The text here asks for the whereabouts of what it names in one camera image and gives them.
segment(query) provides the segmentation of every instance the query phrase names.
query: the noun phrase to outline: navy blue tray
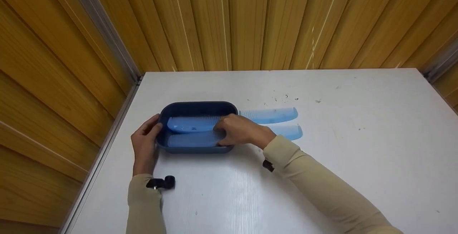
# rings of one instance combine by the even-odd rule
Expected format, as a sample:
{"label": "navy blue tray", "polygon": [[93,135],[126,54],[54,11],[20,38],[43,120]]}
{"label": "navy blue tray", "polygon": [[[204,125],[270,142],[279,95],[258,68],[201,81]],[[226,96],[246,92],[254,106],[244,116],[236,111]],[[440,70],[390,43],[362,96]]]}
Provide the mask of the navy blue tray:
{"label": "navy blue tray", "polygon": [[238,114],[237,108],[230,102],[174,102],[167,105],[161,112],[159,122],[162,130],[156,138],[156,146],[168,153],[226,153],[233,146],[208,146],[208,147],[169,147],[169,137],[176,132],[167,127],[170,117],[203,117],[225,116],[231,113]]}

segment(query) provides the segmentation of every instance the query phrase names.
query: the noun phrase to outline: long sleeve shirt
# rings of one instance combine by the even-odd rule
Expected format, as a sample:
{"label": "long sleeve shirt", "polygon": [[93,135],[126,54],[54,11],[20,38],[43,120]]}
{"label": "long sleeve shirt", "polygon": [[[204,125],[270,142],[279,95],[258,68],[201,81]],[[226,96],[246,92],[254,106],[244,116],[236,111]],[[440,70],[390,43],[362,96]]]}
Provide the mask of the long sleeve shirt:
{"label": "long sleeve shirt", "polygon": [[[283,136],[276,136],[263,154],[275,171],[290,180],[343,233],[402,234],[363,195]],[[146,187],[151,178],[150,174],[139,174],[129,184],[127,234],[166,232],[161,195]]]}

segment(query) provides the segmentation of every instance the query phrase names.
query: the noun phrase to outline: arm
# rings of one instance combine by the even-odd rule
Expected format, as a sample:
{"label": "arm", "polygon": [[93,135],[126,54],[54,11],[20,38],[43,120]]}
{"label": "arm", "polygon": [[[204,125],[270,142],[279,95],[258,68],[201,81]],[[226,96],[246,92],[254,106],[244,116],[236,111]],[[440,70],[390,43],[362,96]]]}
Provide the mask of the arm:
{"label": "arm", "polygon": [[152,179],[155,166],[155,139],[162,128],[157,123],[156,114],[138,129],[132,136],[135,161],[133,177],[129,184],[127,204],[126,234],[165,234],[165,224],[160,209],[161,194],[158,190],[147,188],[146,184]]}
{"label": "arm", "polygon": [[264,156],[283,177],[346,233],[400,234],[381,212],[345,181],[283,136],[275,137]]}
{"label": "arm", "polygon": [[326,169],[299,146],[268,127],[238,115],[223,117],[215,129],[226,131],[220,145],[251,143],[325,216],[352,234],[402,234],[363,195]]}

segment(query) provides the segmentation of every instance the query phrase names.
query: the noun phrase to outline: hand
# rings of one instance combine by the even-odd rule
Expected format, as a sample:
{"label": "hand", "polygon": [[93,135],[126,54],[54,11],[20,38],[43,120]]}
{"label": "hand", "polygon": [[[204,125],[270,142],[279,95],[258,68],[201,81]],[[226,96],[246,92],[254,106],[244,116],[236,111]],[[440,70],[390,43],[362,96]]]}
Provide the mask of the hand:
{"label": "hand", "polygon": [[226,137],[218,142],[220,146],[250,143],[264,149],[277,136],[270,128],[235,114],[222,117],[216,123],[214,130],[226,131]]}
{"label": "hand", "polygon": [[158,120],[159,114],[152,116],[131,136],[135,154],[133,176],[142,173],[152,174],[152,171],[154,170],[156,136],[162,129],[162,124],[157,123]]}

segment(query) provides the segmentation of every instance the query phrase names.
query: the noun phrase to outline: blue comb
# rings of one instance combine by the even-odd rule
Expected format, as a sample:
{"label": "blue comb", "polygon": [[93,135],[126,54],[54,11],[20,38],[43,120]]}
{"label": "blue comb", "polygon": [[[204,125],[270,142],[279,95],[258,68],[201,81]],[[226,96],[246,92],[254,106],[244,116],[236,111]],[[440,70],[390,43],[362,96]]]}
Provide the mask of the blue comb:
{"label": "blue comb", "polygon": [[[282,135],[291,141],[302,137],[302,129],[299,125],[273,126],[271,130],[277,135]],[[171,135],[167,144],[169,147],[213,147],[225,136],[225,133],[221,131],[183,133]]]}
{"label": "blue comb", "polygon": [[[297,118],[298,113],[296,108],[293,107],[239,111],[239,115],[249,118],[251,121],[258,124],[269,124],[294,120]],[[167,127],[178,133],[212,131],[220,118],[220,116],[171,117],[167,122]]]}

